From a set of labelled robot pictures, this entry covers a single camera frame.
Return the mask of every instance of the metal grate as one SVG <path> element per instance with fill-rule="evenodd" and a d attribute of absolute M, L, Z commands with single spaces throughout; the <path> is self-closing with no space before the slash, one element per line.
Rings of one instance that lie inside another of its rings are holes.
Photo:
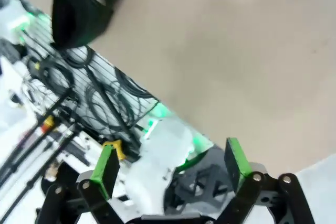
<path fill-rule="evenodd" d="M 84 119 L 86 122 L 86 126 L 98 132 L 101 135 L 108 135 L 113 133 L 110 127 L 105 126 L 104 124 L 100 123 L 89 110 L 88 105 L 86 103 L 85 94 L 86 89 L 91 85 L 91 81 L 89 80 L 85 69 L 74 69 L 71 68 L 66 64 L 63 60 L 61 55 L 56 52 L 50 43 L 53 41 L 51 35 L 51 20 L 48 16 L 39 16 L 34 18 L 29 26 L 20 31 L 20 36 L 24 39 L 25 43 L 30 47 L 30 54 L 36 56 L 36 58 L 46 58 L 46 57 L 53 57 L 55 62 L 66 66 L 72 73 L 75 79 L 75 88 L 74 91 L 77 93 L 80 99 L 80 105 L 74 104 L 73 102 L 69 102 L 67 104 L 71 108 L 73 108 L 76 113 Z M 74 49 L 68 51 L 68 53 L 73 57 L 75 60 L 85 59 L 87 49 L 85 47 Z M 96 53 L 94 56 L 91 64 L 89 65 L 90 69 L 93 71 L 95 76 L 101 82 L 110 85 L 113 87 L 118 94 L 121 94 L 126 98 L 132 111 L 134 113 L 134 121 L 137 122 L 140 120 L 149 110 L 153 108 L 157 104 L 157 100 L 155 99 L 141 99 L 134 97 L 124 91 L 114 73 L 114 66 L 110 64 L 104 57 Z M 50 73 L 50 77 L 53 78 L 54 81 L 61 85 L 66 85 L 66 80 L 60 72 L 57 70 L 52 70 Z M 40 106 L 50 106 L 56 99 L 55 96 L 50 90 L 48 90 L 41 82 L 37 80 L 29 80 L 27 82 L 31 89 L 34 92 L 34 95 L 40 100 Z M 95 104 L 95 108 L 97 113 L 99 113 L 100 117 L 104 119 L 108 124 L 118 125 L 117 120 L 114 116 L 109 112 L 108 107 L 103 102 L 100 95 L 95 92 L 93 95 L 93 102 Z M 120 107 L 120 103 L 116 104 L 113 102 L 119 113 L 122 115 L 124 120 L 126 120 L 126 112 L 123 111 L 122 107 Z"/>

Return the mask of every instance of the black tube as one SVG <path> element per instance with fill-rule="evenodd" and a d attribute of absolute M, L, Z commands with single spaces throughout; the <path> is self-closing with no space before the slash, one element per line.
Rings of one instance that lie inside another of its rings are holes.
<path fill-rule="evenodd" d="M 1 177 L 0 179 L 0 189 L 1 187 L 6 183 L 6 181 L 14 174 L 16 173 L 19 166 L 26 160 L 26 158 L 42 143 L 42 141 L 55 129 L 59 126 L 60 121 L 56 120 L 54 125 L 48 128 L 48 130 L 41 135 L 35 142 L 17 159 L 17 161 L 14 161 L 10 167 L 8 172 Z"/>
<path fill-rule="evenodd" d="M 55 161 L 55 158 L 67 147 L 67 145 L 79 134 L 81 131 L 80 127 L 76 127 L 74 132 L 65 138 L 58 148 L 52 153 L 52 155 L 49 157 L 49 159 L 44 163 L 44 165 L 38 170 L 38 172 L 31 178 L 30 181 L 27 182 L 26 187 L 22 190 L 22 192 L 19 194 L 19 196 L 14 200 L 12 205 L 8 208 L 8 210 L 5 212 L 4 216 L 0 220 L 0 224 L 3 224 L 8 216 L 12 213 L 14 208 L 19 204 L 19 202 L 23 199 L 23 197 L 29 192 L 33 187 L 36 181 L 40 178 L 42 174 L 49 168 L 49 166 Z"/>
<path fill-rule="evenodd" d="M 140 148 L 141 143 L 139 142 L 137 137 L 134 135 L 134 133 L 131 132 L 130 128 L 126 125 L 120 113 L 115 108 L 114 104 L 111 102 L 111 100 L 105 93 L 104 89 L 102 88 L 101 83 L 97 80 L 96 76 L 93 74 L 93 72 L 88 67 L 86 67 L 86 72 L 88 74 L 90 81 L 92 82 L 93 88 L 100 94 L 100 96 L 102 97 L 107 107 L 109 107 L 111 113 L 113 114 L 115 119 L 117 119 L 118 123 L 120 124 L 120 127 L 122 128 L 123 132 L 125 132 L 129 136 L 129 138 L 134 142 L 134 144 L 136 144 Z"/>
<path fill-rule="evenodd" d="M 58 107 L 61 106 L 61 104 L 65 101 L 65 99 L 70 95 L 72 92 L 71 89 L 67 89 L 64 94 L 60 96 L 60 98 L 54 103 L 54 105 L 51 106 L 50 109 L 46 111 L 46 113 L 40 117 L 37 120 L 37 123 L 27 132 L 27 134 L 23 137 L 23 139 L 17 144 L 17 146 L 14 148 L 14 150 L 11 152 L 9 157 L 6 159 L 4 164 L 0 168 L 0 174 L 4 174 L 9 167 L 11 166 L 11 163 L 17 158 L 17 156 L 22 152 L 24 149 L 24 145 L 26 144 L 27 140 L 32 136 L 32 134 L 36 131 L 38 127 L 40 127 L 43 122 L 56 110 Z"/>

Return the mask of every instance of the bolt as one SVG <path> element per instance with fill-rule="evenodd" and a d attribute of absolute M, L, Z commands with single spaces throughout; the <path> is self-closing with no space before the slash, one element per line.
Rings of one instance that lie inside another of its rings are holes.
<path fill-rule="evenodd" d="M 85 182 L 83 184 L 83 189 L 87 189 L 87 188 L 89 188 L 89 186 L 90 186 L 90 182 Z"/>
<path fill-rule="evenodd" d="M 291 182 L 290 177 L 288 177 L 288 176 L 285 176 L 282 180 L 283 180 L 283 182 L 285 182 L 287 184 L 289 184 Z"/>
<path fill-rule="evenodd" d="M 55 190 L 55 194 L 59 194 L 61 191 L 62 191 L 62 188 L 61 187 L 57 187 L 56 190 Z"/>
<path fill-rule="evenodd" d="M 255 175 L 253 175 L 253 179 L 254 179 L 255 181 L 261 181 L 261 176 L 260 176 L 260 174 L 255 174 Z"/>

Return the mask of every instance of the brown surface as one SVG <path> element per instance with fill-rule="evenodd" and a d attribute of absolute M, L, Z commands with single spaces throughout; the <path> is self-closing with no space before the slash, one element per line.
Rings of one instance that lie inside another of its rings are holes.
<path fill-rule="evenodd" d="M 336 151 L 335 3 L 123 0 L 92 46 L 220 146 L 295 172 Z"/>

